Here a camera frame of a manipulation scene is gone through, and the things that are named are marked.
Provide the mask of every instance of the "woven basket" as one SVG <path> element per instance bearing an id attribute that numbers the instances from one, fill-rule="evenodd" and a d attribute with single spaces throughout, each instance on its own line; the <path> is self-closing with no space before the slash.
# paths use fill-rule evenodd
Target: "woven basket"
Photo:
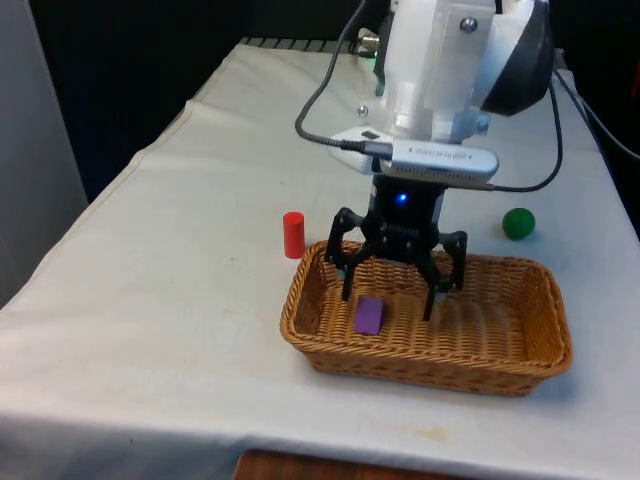
<path id="1" fill-rule="evenodd" d="M 360 244 L 347 242 L 355 251 Z M 571 338 L 551 273 L 525 259 L 469 255 L 465 285 L 422 319 L 427 286 L 414 267 L 371 259 L 342 282 L 324 262 L 326 242 L 305 253 L 282 311 L 284 339 L 321 372 L 417 385 L 526 395 L 571 364 Z M 434 254 L 442 271 L 451 264 Z M 358 298 L 385 301 L 380 335 L 354 333 Z"/>

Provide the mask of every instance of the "wall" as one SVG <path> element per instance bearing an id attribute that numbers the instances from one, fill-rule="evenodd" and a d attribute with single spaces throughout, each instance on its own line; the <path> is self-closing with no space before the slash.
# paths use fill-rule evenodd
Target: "wall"
<path id="1" fill-rule="evenodd" d="M 0 1 L 0 306 L 86 206 L 30 11 Z"/>

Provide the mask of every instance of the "cable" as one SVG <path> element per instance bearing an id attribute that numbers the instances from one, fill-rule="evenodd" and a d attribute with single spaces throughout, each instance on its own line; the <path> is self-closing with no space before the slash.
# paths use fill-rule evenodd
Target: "cable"
<path id="1" fill-rule="evenodd" d="M 556 78 L 560 82 L 560 85 L 562 85 L 562 87 L 569 94 L 569 98 L 571 98 L 571 101 L 573 102 L 573 104 L 578 109 L 578 112 L 580 113 L 580 116 L 585 121 L 587 126 L 590 127 L 591 126 L 591 122 L 589 121 L 589 117 L 587 117 L 586 113 L 584 112 L 585 110 L 587 110 L 589 112 L 589 114 L 591 114 L 591 117 L 596 122 L 598 127 L 600 127 L 600 129 L 602 129 L 602 131 L 611 139 L 611 141 L 616 145 L 616 147 L 618 147 L 624 153 L 629 155 L 631 158 L 633 158 L 635 160 L 640 160 L 640 154 L 638 154 L 638 153 L 634 152 L 633 150 L 631 150 L 630 148 L 628 148 L 620 140 L 618 140 L 613 135 L 613 133 L 611 133 L 611 131 L 605 126 L 604 122 L 602 120 L 600 120 L 600 117 L 598 117 L 598 115 L 596 115 L 596 112 L 593 111 L 591 106 L 584 100 L 584 98 L 582 98 L 577 92 L 575 92 L 571 87 L 569 87 L 569 85 L 567 84 L 565 79 L 562 78 L 562 75 L 560 75 L 560 72 L 558 72 L 558 70 L 554 70 L 553 73 L 555 74 Z M 591 130 L 591 134 L 593 135 L 593 133 L 594 133 L 593 130 L 591 128 L 589 128 L 589 130 Z"/>
<path id="2" fill-rule="evenodd" d="M 556 158 L 556 166 L 551 174 L 542 182 L 531 187 L 507 187 L 503 185 L 489 185 L 490 190 L 493 192 L 511 192 L 511 193 L 529 193 L 542 190 L 549 185 L 554 178 L 558 176 L 560 168 L 562 167 L 562 161 L 564 158 L 564 145 L 562 142 L 562 125 L 560 125 L 560 112 L 558 111 L 558 99 L 556 98 L 556 91 L 553 88 L 553 83 L 549 83 L 549 96 L 551 97 L 551 107 L 553 109 L 553 121 L 556 127 L 556 141 L 558 144 L 558 156 Z"/>
<path id="3" fill-rule="evenodd" d="M 342 32 L 338 37 L 338 42 L 336 43 L 336 48 L 333 50 L 333 53 L 331 54 L 329 67 L 327 68 L 327 72 L 325 73 L 324 78 L 322 79 L 322 82 L 320 83 L 316 91 L 313 92 L 313 94 L 309 97 L 309 99 L 307 100 L 307 103 L 305 103 L 304 106 L 302 107 L 302 110 L 300 110 L 300 113 L 298 114 L 298 118 L 296 118 L 296 121 L 295 121 L 296 132 L 298 133 L 298 135 L 300 135 L 300 137 L 304 138 L 305 140 L 308 140 L 313 143 L 318 143 L 320 145 L 326 145 L 328 147 L 336 147 L 336 148 L 341 148 L 343 150 L 354 150 L 354 151 L 360 151 L 363 148 L 363 144 L 366 143 L 366 142 L 357 142 L 357 141 L 350 141 L 350 140 L 335 140 L 333 138 L 325 137 L 322 135 L 316 135 L 316 134 L 307 132 L 302 126 L 302 123 L 304 122 L 304 120 L 307 118 L 307 115 L 309 114 L 309 110 L 311 110 L 311 107 L 313 107 L 313 104 L 316 103 L 316 100 L 318 100 L 320 95 L 322 95 L 322 93 L 324 92 L 325 88 L 327 88 L 327 85 L 329 85 L 329 81 L 331 80 L 331 76 L 333 75 L 333 70 L 336 68 L 336 63 L 338 61 L 338 55 L 340 54 L 342 44 L 344 43 L 345 38 L 347 38 L 347 35 L 351 33 L 351 30 L 353 29 L 358 18 L 360 18 L 360 15 L 364 11 L 364 7 L 366 6 L 366 4 L 367 4 L 367 0 L 360 1 L 360 5 L 358 5 L 358 8 L 356 8 L 356 11 L 353 12 L 353 15 L 351 15 L 351 18 L 342 29 Z"/>

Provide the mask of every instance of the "red block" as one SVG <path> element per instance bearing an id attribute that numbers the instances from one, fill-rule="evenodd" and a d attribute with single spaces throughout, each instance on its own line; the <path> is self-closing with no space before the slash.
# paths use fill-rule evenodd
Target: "red block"
<path id="1" fill-rule="evenodd" d="M 282 217 L 284 228 L 284 254 L 288 258 L 302 258 L 304 254 L 304 215 L 300 212 L 285 213 Z"/>

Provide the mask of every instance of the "purple block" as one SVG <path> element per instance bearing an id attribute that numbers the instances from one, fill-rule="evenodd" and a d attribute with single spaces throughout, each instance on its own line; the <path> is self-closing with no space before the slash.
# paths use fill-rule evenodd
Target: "purple block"
<path id="1" fill-rule="evenodd" d="M 383 313 L 384 300 L 376 297 L 360 297 L 354 331 L 365 335 L 379 335 Z"/>

